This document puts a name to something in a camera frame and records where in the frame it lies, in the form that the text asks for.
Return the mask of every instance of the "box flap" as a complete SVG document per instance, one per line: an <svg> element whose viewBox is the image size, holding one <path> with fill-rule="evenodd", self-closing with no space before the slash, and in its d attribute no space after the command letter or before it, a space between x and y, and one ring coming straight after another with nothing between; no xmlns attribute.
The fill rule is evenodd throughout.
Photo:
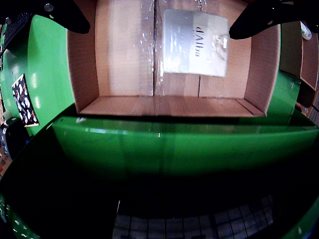
<svg viewBox="0 0 319 239"><path fill-rule="evenodd" d="M67 31L67 54L70 81L77 111L99 96L95 66L94 22L96 1L75 0L91 28L88 34Z"/></svg>
<svg viewBox="0 0 319 239"><path fill-rule="evenodd" d="M254 117L263 115L235 99L196 97L99 97L81 111L84 115Z"/></svg>
<svg viewBox="0 0 319 239"><path fill-rule="evenodd" d="M250 68L245 99L267 112L277 79L280 59L280 26L252 37Z"/></svg>

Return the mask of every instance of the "cardboard wall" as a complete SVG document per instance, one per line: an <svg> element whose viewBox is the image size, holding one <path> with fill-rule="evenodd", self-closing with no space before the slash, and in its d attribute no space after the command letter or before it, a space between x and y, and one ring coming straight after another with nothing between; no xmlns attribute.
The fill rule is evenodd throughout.
<svg viewBox="0 0 319 239"><path fill-rule="evenodd" d="M67 31L67 54L75 107L79 111L99 96L96 75L94 22L95 0L75 0L91 24L88 34Z"/></svg>

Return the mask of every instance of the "green panel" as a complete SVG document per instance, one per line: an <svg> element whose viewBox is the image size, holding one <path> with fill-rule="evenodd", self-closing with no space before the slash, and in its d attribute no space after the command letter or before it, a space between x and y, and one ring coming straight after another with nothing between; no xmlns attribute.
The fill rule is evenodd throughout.
<svg viewBox="0 0 319 239"><path fill-rule="evenodd" d="M283 239L308 238L313 226L319 219L319 197L300 221L283 237Z"/></svg>
<svg viewBox="0 0 319 239"><path fill-rule="evenodd" d="M66 29L54 21L34 16L30 32L22 34L4 54L0 84L5 107L19 117L11 85L25 74L29 95L40 122L28 128L36 134L74 100L68 75Z"/></svg>
<svg viewBox="0 0 319 239"><path fill-rule="evenodd" d="M61 117L53 128L74 163L105 175L197 175L256 168L310 148L315 126L166 124Z"/></svg>
<svg viewBox="0 0 319 239"><path fill-rule="evenodd" d="M241 124L287 125L295 110L300 82L286 73L278 71L267 117L241 118Z"/></svg>

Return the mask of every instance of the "sticker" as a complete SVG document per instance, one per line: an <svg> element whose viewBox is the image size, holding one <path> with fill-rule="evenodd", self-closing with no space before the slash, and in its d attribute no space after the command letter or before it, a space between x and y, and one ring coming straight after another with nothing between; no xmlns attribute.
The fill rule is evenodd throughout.
<svg viewBox="0 0 319 239"><path fill-rule="evenodd" d="M163 68L168 73L225 77L228 19L199 11L166 10Z"/></svg>
<svg viewBox="0 0 319 239"><path fill-rule="evenodd" d="M38 126L39 122L35 115L24 74L12 85L13 97L19 110L19 116L25 127Z"/></svg>

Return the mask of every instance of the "cardboard box side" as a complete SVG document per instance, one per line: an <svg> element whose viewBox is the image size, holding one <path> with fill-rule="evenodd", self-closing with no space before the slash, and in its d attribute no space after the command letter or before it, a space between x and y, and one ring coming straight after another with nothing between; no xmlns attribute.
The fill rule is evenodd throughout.
<svg viewBox="0 0 319 239"><path fill-rule="evenodd" d="M96 69L100 96L152 96L152 0L98 0Z"/></svg>
<svg viewBox="0 0 319 239"><path fill-rule="evenodd" d="M300 21L281 24L281 55L279 69L300 77L303 57L303 37Z"/></svg>
<svg viewBox="0 0 319 239"><path fill-rule="evenodd" d="M81 111L84 115L253 117L235 99L197 97L99 97Z"/></svg>
<svg viewBox="0 0 319 239"><path fill-rule="evenodd" d="M280 59L280 26L252 37L245 99L266 113L275 88Z"/></svg>
<svg viewBox="0 0 319 239"><path fill-rule="evenodd" d="M317 88L318 80L318 35L312 33L310 40L303 39L303 59L302 59L301 79L314 91Z"/></svg>
<svg viewBox="0 0 319 239"><path fill-rule="evenodd" d="M217 0L217 7L207 5L208 13L235 22L247 4L240 0ZM243 99L245 96L251 55L251 37L243 40L229 39L228 66L225 78L201 76L200 97L227 97Z"/></svg>
<svg viewBox="0 0 319 239"><path fill-rule="evenodd" d="M80 112L99 96L95 65L94 22L96 1L75 0L91 28L88 34L67 31L67 55L75 107Z"/></svg>

